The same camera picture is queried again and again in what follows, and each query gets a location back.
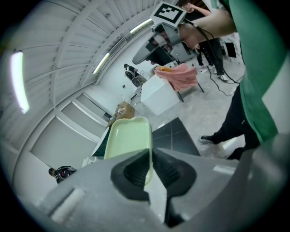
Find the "fluorescent light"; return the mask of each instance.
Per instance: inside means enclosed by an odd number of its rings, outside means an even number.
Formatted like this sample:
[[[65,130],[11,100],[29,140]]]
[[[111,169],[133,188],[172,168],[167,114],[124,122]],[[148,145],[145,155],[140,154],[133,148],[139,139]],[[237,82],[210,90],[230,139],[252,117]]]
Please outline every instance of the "fluorescent light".
[[[23,70],[22,70],[22,61],[23,53],[17,52],[14,53],[11,57],[11,79],[14,88],[14,94],[16,96],[17,102],[23,114],[27,113],[29,110],[29,104],[27,101],[24,82],[23,82]]]
[[[139,24],[138,26],[136,26],[135,28],[133,28],[133,29],[130,31],[130,33],[133,33],[134,31],[136,31],[136,30],[139,29],[140,27],[143,27],[145,24],[147,24],[147,23],[149,23],[149,22],[151,22],[151,21],[152,21],[152,19],[148,19],[148,20],[146,20],[145,22],[143,22],[143,23]]]
[[[101,60],[101,62],[99,63],[99,65],[96,67],[96,69],[95,69],[95,71],[93,72],[93,74],[95,74],[95,73],[99,70],[99,68],[100,68],[101,65],[104,63],[104,61],[108,58],[109,55],[110,55],[110,54],[107,53],[107,54],[104,56],[104,58]]]

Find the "black cable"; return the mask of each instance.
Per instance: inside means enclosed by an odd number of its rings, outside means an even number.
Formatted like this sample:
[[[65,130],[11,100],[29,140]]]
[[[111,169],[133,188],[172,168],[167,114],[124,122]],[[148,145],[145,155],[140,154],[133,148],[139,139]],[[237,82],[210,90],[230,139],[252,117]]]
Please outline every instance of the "black cable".
[[[208,71],[209,71],[209,73],[210,73],[210,76],[209,76],[209,78],[216,84],[216,86],[217,86],[217,88],[218,88],[218,90],[220,91],[220,92],[222,92],[224,95],[226,95],[227,97],[230,97],[231,95],[227,95],[223,90],[220,90],[219,89],[219,86],[218,86],[218,84],[214,81],[214,79],[212,79],[212,72],[209,70],[209,67],[207,66],[207,68],[208,68]]]
[[[190,23],[192,26],[194,26],[204,37],[205,37],[205,39],[206,39],[206,41],[207,41],[207,43],[209,44],[209,47],[210,47],[210,49],[211,49],[211,51],[212,51],[212,53],[213,53],[213,55],[214,55],[214,58],[219,62],[219,65],[220,65],[220,67],[222,67],[222,69],[223,69],[223,71],[224,71],[224,73],[228,76],[228,78],[230,78],[232,81],[233,81],[233,83],[227,83],[227,84],[240,84],[239,82],[236,82],[235,80],[233,80],[228,74],[227,74],[227,72],[226,72],[226,70],[223,68],[223,65],[220,63],[220,61],[218,60],[218,58],[217,58],[217,56],[216,56],[216,54],[215,54],[215,52],[214,52],[214,50],[213,50],[213,48],[212,48],[212,46],[211,46],[211,44],[210,44],[210,42],[209,42],[209,39],[208,39],[208,37],[206,36],[206,34],[203,32],[203,31],[205,31],[206,33],[209,33],[211,36],[212,36],[212,38],[214,39],[214,36],[210,33],[210,32],[208,32],[207,30],[205,30],[205,29],[202,29],[201,27],[199,27],[199,26],[197,26],[196,24],[193,24],[191,21],[189,21],[188,19],[185,19],[188,23]]]

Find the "floor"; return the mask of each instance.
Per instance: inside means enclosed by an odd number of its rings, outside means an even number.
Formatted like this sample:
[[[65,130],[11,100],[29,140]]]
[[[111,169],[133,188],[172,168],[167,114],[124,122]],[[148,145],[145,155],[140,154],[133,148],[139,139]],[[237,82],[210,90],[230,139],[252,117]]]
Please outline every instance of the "floor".
[[[197,60],[187,62],[187,65],[190,66],[192,63],[194,66],[197,66]],[[230,63],[227,60],[224,61],[224,69],[234,80],[240,79],[245,71],[244,65]],[[218,145],[204,145],[198,141],[200,136],[211,135],[219,130],[225,119],[232,98],[232,96],[227,97],[218,90],[215,83],[210,79],[210,72],[206,70],[204,69],[203,72],[199,70],[197,75],[198,82],[205,93],[202,93],[198,86],[194,87],[184,97],[184,103],[179,102],[159,116],[154,115],[142,105],[140,103],[140,97],[133,99],[132,106],[136,110],[135,116],[144,116],[149,120],[152,131],[179,117],[201,156],[225,159],[237,147],[243,147],[245,141],[243,136]],[[212,74],[212,79],[228,95],[232,95],[237,87],[237,84],[224,83],[214,74]]]

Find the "plastic tray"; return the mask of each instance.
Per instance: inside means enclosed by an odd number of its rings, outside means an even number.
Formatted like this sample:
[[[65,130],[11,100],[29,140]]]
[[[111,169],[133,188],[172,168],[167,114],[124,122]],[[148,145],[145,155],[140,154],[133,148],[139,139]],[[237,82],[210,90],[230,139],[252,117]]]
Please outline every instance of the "plastic tray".
[[[152,150],[149,121],[145,117],[119,119],[111,128],[104,159],[146,148]]]

